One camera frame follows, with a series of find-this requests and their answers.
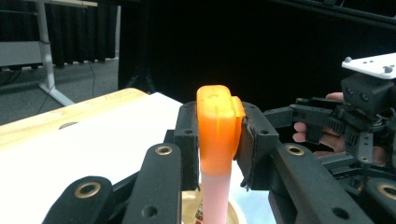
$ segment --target orange cap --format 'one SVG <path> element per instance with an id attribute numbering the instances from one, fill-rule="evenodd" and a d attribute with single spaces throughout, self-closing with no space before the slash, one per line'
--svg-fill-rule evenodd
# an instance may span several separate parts
<path id="1" fill-rule="evenodd" d="M 225 86 L 203 86 L 197 92 L 201 170 L 209 175 L 231 172 L 245 110 Z"/>

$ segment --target black backdrop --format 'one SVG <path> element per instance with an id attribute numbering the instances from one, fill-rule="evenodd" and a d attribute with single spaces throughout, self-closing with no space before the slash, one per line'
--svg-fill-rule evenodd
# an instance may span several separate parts
<path id="1" fill-rule="evenodd" d="M 117 6 L 66 7 L 46 4 L 52 60 L 65 63 L 115 57 Z M 0 12 L 0 41 L 37 41 L 38 26 L 35 3 L 1 0 L 0 9 L 28 13 Z"/>
<path id="2" fill-rule="evenodd" d="M 396 14 L 389 1 L 349 2 Z M 121 19 L 128 21 L 125 15 L 133 12 L 125 7 Z M 340 91 L 340 81 L 351 74 L 341 67 L 345 57 L 396 51 L 392 30 L 270 1 L 155 1 L 150 18 L 153 82 L 181 103 L 195 100 L 197 89 L 209 84 L 226 85 L 261 110 L 290 105 L 297 97 L 324 97 Z M 133 28 L 121 22 L 121 36 Z M 120 43 L 120 55 L 129 51 L 125 62 L 120 56 L 121 89 L 134 74 L 136 39 Z M 290 141 L 290 133 L 282 136 Z"/>

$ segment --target human hand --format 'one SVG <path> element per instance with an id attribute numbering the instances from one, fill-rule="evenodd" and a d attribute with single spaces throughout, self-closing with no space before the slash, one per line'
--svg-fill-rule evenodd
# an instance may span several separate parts
<path id="1" fill-rule="evenodd" d="M 326 99 L 340 100 L 344 101 L 344 95 L 341 92 L 333 92 L 326 96 Z M 306 140 L 306 125 L 302 122 L 296 122 L 294 124 L 294 129 L 297 133 L 293 135 L 293 140 L 297 143 L 305 142 Z M 324 156 L 333 153 L 342 152 L 345 150 L 345 140 L 335 133 L 330 128 L 323 129 L 323 135 L 320 139 L 320 143 L 324 146 L 332 148 L 332 151 L 316 151 L 314 154 L 316 156 Z M 384 148 L 374 147 L 373 148 L 373 163 L 384 164 L 386 162 L 387 156 Z"/>

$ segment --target wooden edge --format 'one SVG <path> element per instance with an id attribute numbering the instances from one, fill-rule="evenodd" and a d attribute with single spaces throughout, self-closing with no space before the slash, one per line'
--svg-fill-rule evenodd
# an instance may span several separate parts
<path id="1" fill-rule="evenodd" d="M 79 122 L 148 96 L 137 89 L 115 91 L 91 100 L 55 109 L 0 126 L 0 150 L 16 146 L 43 133 L 59 130 L 66 123 Z"/>

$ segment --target white surface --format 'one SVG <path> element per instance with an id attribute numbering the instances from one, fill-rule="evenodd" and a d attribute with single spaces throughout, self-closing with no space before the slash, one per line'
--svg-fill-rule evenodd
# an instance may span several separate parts
<path id="1" fill-rule="evenodd" d="M 40 42 L 0 42 L 0 66 L 41 63 Z"/>
<path id="2" fill-rule="evenodd" d="M 72 182 L 87 175 L 113 184 L 141 167 L 147 149 L 175 129 L 181 103 L 159 93 L 16 147 L 0 150 L 0 223 L 41 223 Z M 239 187 L 233 164 L 230 193 L 247 223 L 275 223 L 268 192 Z"/>
<path id="3" fill-rule="evenodd" d="M 396 53 L 378 55 L 374 57 L 355 59 L 350 62 L 343 62 L 342 66 L 357 71 L 363 74 L 367 74 L 373 77 L 379 77 L 383 79 L 396 78 Z M 391 67 L 393 69 L 390 73 L 385 73 L 384 67 Z"/>

